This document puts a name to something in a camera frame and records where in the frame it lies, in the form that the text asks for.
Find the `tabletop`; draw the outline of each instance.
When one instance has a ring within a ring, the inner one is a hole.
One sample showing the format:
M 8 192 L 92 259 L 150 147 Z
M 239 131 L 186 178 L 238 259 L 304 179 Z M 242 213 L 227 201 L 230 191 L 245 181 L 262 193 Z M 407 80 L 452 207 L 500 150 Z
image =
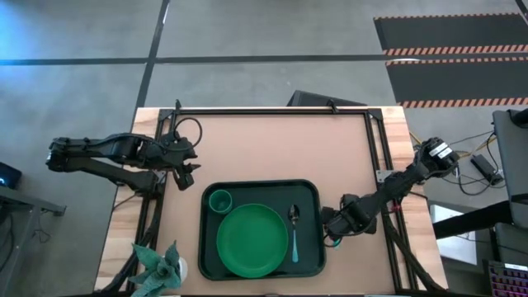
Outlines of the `tabletop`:
M 413 160 L 414 153 L 403 108 L 399 106 L 370 106 L 368 108 L 380 108 L 382 110 L 385 132 L 389 142 L 389 150 L 394 169 L 401 171 L 404 170 Z M 159 108 L 138 109 L 132 132 L 153 136 L 158 123 L 158 112 Z M 379 135 L 376 133 L 375 139 L 376 142 L 379 142 Z M 376 145 L 376 148 L 380 151 L 381 145 Z M 378 155 L 381 157 L 379 162 L 383 168 L 383 154 L 379 152 Z M 415 186 L 413 191 L 422 192 L 422 188 L 420 186 Z M 115 203 L 119 203 L 131 195 L 133 195 L 133 193 L 130 189 L 124 187 L 120 188 L 117 192 Z M 126 207 L 120 207 L 113 212 L 108 233 L 106 235 L 106 243 L 101 257 L 99 271 L 97 273 L 95 289 L 101 289 L 107 285 L 131 254 L 132 248 L 130 243 L 135 239 L 140 205 L 141 198 L 136 197 L 128 201 Z M 427 202 L 421 197 L 410 195 L 403 200 L 402 209 L 412 252 L 416 255 L 418 261 L 424 266 L 433 279 L 446 288 L 446 277 L 443 271 L 438 247 L 436 245 Z M 402 276 L 403 287 L 408 287 L 405 277 L 405 262 L 399 252 L 398 265 Z

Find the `spoon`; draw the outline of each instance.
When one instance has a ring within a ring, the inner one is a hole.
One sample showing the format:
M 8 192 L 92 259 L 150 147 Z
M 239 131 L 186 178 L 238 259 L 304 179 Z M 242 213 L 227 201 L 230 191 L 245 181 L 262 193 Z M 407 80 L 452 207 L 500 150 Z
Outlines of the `spoon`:
M 297 205 L 292 205 L 290 207 L 288 219 L 290 219 L 291 224 L 294 226 L 294 250 L 291 255 L 291 261 L 297 263 L 299 261 L 299 254 L 297 253 L 297 238 L 295 235 L 295 223 L 299 220 L 299 207 L 297 207 Z

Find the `black floor mat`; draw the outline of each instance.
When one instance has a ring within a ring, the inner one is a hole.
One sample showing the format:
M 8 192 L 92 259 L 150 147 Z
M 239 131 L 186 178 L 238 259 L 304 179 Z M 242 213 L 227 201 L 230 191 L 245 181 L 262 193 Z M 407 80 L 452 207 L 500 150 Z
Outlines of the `black floor mat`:
M 386 63 L 396 102 L 407 108 L 528 104 L 528 57 Z
M 518 13 L 375 18 L 388 55 L 528 51 L 528 25 Z

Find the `concrete floor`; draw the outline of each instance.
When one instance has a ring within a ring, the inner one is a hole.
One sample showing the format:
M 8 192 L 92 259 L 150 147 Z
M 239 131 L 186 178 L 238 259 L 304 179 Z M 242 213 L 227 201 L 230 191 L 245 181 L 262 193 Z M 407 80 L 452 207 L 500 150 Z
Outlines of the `concrete floor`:
M 146 57 L 160 6 L 161 0 L 0 0 L 0 59 Z M 518 8 L 514 0 L 172 0 L 158 57 L 380 54 L 372 17 L 485 12 Z M 33 244 L 11 295 L 92 291 L 116 188 L 85 173 L 48 171 L 47 148 L 58 136 L 128 131 L 143 72 L 143 65 L 0 66 L 0 161 L 24 172 L 25 193 L 68 205 L 63 218 L 42 218 L 53 237 Z M 157 65 L 145 105 L 172 106 L 179 98 L 184 106 L 283 106 L 295 89 L 395 105 L 382 62 Z M 421 138 L 456 141 L 490 130 L 491 113 L 506 108 L 406 116 Z M 492 151 L 498 160 L 496 144 Z M 462 170 L 478 176 L 467 161 Z M 470 197 L 443 181 L 428 182 L 426 193 L 474 208 L 506 199 L 503 189 Z

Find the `black tray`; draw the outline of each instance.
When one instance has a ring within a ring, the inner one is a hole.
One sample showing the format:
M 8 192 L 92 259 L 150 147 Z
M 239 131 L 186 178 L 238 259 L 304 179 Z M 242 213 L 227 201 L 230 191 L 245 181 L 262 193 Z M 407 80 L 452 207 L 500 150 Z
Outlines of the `black tray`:
M 284 261 L 272 273 L 262 278 L 315 276 L 324 267 L 323 225 L 320 217 L 319 194 L 306 180 L 218 182 L 205 189 L 201 199 L 200 245 L 198 267 L 212 281 L 245 280 L 229 271 L 216 249 L 216 234 L 225 216 L 209 209 L 209 196 L 216 190 L 226 190 L 233 197 L 233 208 L 251 203 L 263 204 L 275 210 L 286 224 L 290 241 Z M 299 262 L 291 261 L 293 228 L 288 220 L 291 205 L 299 207 L 297 250 Z

